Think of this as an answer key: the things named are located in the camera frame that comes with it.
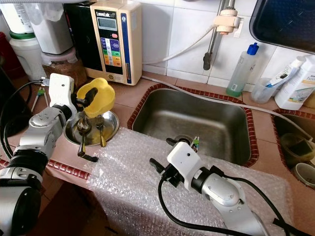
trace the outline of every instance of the jar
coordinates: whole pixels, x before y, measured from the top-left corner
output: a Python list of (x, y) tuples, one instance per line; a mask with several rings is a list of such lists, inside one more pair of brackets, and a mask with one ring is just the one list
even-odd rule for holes
[(76, 87), (86, 83), (84, 66), (81, 59), (76, 57), (74, 47), (58, 55), (42, 52), (41, 57), (42, 66), (48, 77), (51, 73), (70, 76), (74, 79)]
[(30, 81), (46, 77), (41, 66), (41, 49), (34, 33), (10, 32), (10, 45), (18, 57)]

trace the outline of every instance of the kitchen countertop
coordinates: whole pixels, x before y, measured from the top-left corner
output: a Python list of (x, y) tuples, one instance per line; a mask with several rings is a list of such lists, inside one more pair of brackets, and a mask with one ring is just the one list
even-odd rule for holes
[[(157, 75), (149, 72), (143, 72), (143, 75), (156, 78), (180, 87), (227, 95), (225, 93), (225, 88), (222, 87), (180, 80), (177, 78)], [(17, 87), (19, 87), (23, 83), (15, 82), (15, 84)], [(136, 86), (127, 86), (112, 82), (110, 82), (109, 84), (114, 88), (116, 92), (116, 101), (112, 111), (118, 116), (120, 120), (120, 127), (127, 127), (127, 121), (135, 110), (144, 93), (150, 86), (153, 86), (157, 83), (145, 79), (140, 79)], [(33, 103), (37, 90), (38, 87), (33, 88), (33, 95), (30, 104)], [(242, 100), (247, 105), (258, 106), (269, 110), (274, 110), (278, 108), (273, 98), (270, 99), (270, 101), (266, 104), (259, 105), (254, 103), (250, 99), (249, 92), (243, 92), (242, 96), (238, 97), (238, 99)], [(46, 104), (44, 99), (39, 99), (34, 113), (38, 113), (45, 107)], [(303, 112), (315, 114), (315, 109), (302, 107), (300, 110)], [(292, 198), (294, 203), (295, 227), (311, 235), (315, 235), (315, 190), (306, 187), (303, 183), (298, 181), (294, 177), (294, 175), (287, 169), (287, 167), (284, 166), (284, 164), (282, 163), (271, 116), (267, 113), (256, 110), (252, 110), (252, 115), (259, 150), (259, 158), (257, 162), (250, 168), (280, 176), (288, 181), (291, 186)], [(9, 143), (12, 146), (12, 149), (14, 149), (18, 145), (21, 135), (22, 132), (9, 138)], [(84, 177), (86, 179), (88, 173), (91, 173), (93, 165), (95, 165), (95, 163), (91, 163), (77, 157), (78, 146), (75, 146), (68, 142), (64, 136), (61, 136), (58, 139), (56, 145), (57, 147), (53, 153), (53, 156), (51, 157), (51, 161), (49, 164), (59, 165), (58, 168), (64, 168), (65, 172), (57, 170), (56, 167), (47, 167), (46, 171), (55, 177), (87, 188)], [(99, 146), (87, 147), (86, 153), (89, 155), (93, 155), (94, 153), (97, 153), (99, 149)], [(5, 155), (3, 155), (2, 148), (0, 149), (0, 152), (0, 158), (7, 160)], [(79, 178), (77, 176), (66, 173), (72, 172), (73, 174), (75, 171), (78, 171), (77, 174), (79, 175), (81, 173), (84, 173), (85, 176), (81, 176), (82, 178)]]

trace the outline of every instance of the second sink basin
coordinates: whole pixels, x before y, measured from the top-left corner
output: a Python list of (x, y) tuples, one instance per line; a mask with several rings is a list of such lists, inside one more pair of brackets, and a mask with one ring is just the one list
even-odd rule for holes
[(132, 129), (166, 140), (200, 137), (198, 154), (244, 165), (251, 157), (247, 116), (240, 107), (205, 101), (172, 89), (152, 91)]

